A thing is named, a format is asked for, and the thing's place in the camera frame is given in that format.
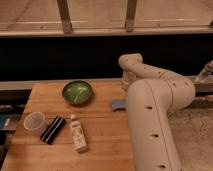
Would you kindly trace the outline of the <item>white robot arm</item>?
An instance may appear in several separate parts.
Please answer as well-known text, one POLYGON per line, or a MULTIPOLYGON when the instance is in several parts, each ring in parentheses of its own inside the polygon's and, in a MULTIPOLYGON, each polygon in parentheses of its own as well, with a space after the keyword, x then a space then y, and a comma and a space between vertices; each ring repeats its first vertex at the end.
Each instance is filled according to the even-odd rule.
POLYGON ((189 106, 195 82, 147 65, 139 53, 119 57, 135 171, 182 171, 167 114, 189 106))

